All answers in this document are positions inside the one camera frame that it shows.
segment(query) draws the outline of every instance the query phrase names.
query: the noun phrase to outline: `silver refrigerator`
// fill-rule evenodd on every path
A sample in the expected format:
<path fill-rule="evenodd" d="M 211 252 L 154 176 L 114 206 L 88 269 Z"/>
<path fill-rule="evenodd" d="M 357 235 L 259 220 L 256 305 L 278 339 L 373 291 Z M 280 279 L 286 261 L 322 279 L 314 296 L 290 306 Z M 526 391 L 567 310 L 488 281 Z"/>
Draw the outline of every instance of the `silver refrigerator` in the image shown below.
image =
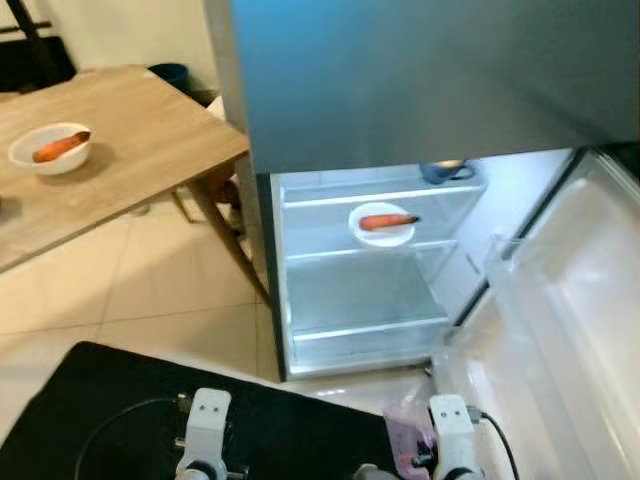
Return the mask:
<path fill-rule="evenodd" d="M 585 146 L 638 140 L 633 0 L 212 7 L 283 379 L 430 357 L 487 290 L 493 239 L 527 234 Z M 425 180 L 453 159 L 471 174 Z M 421 221 L 400 246 L 363 245 L 349 216 L 367 203 Z"/>
<path fill-rule="evenodd" d="M 422 189 L 415 166 L 271 176 L 288 378 L 429 359 L 434 392 L 497 419 L 520 479 L 640 478 L 637 176 L 598 149 L 472 165 Z M 379 199 L 423 218 L 410 242 L 349 235 Z M 512 479 L 495 432 L 475 436 L 486 478 Z"/>
<path fill-rule="evenodd" d="M 282 378 L 428 360 L 520 478 L 640 478 L 639 156 L 593 148 L 638 141 L 638 3 L 213 4 Z M 420 217 L 401 244 L 354 234 L 381 203 Z"/>

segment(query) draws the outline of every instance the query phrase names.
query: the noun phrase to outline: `white wall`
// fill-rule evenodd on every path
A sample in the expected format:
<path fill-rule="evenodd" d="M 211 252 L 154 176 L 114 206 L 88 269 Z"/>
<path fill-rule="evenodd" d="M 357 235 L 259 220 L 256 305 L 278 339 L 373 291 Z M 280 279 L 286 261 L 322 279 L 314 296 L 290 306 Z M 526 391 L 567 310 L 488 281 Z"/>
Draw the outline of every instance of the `white wall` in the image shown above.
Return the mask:
<path fill-rule="evenodd" d="M 196 89 L 219 88 L 203 2 L 208 0 L 25 0 L 34 21 L 50 20 L 79 70 L 178 62 Z M 0 1 L 0 25 L 15 25 Z M 3 35 L 0 41 L 23 37 Z"/>

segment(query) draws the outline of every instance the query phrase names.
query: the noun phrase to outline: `open refrigerator door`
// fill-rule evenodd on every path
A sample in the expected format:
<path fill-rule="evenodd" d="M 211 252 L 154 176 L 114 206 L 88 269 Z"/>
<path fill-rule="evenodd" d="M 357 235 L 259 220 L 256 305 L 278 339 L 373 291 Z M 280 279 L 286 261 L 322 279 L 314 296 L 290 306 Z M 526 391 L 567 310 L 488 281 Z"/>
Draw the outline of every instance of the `open refrigerator door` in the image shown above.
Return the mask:
<path fill-rule="evenodd" d="M 493 415 L 522 479 L 640 478 L 640 189 L 588 153 L 529 239 L 497 242 L 488 293 L 434 359 L 438 393 Z M 513 478 L 476 429 L 488 478 Z"/>

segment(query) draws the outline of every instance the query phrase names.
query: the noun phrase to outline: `wooden table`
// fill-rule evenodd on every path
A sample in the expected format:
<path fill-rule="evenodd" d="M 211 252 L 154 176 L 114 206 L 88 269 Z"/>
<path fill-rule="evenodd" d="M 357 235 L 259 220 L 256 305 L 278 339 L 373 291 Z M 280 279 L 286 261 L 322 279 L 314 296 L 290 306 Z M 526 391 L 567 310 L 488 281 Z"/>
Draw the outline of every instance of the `wooden table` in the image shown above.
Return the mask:
<path fill-rule="evenodd" d="M 31 129 L 76 122 L 92 132 L 80 169 L 55 177 L 15 170 L 11 142 Z M 216 169 L 248 153 L 247 138 L 142 66 L 83 74 L 0 104 L 0 272 L 179 185 L 186 185 L 225 247 L 268 294 L 212 198 Z"/>

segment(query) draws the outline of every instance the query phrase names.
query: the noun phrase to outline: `plastic bag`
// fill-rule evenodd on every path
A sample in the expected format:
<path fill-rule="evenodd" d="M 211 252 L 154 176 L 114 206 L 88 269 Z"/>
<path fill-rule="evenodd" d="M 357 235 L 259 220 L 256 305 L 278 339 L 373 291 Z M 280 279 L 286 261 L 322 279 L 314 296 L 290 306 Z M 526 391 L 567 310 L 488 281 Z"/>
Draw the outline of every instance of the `plastic bag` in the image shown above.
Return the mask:
<path fill-rule="evenodd" d="M 383 409 L 396 470 L 404 480 L 429 480 L 426 468 L 413 460 L 435 449 L 436 436 L 429 417 L 428 379 L 416 383 L 401 399 Z"/>

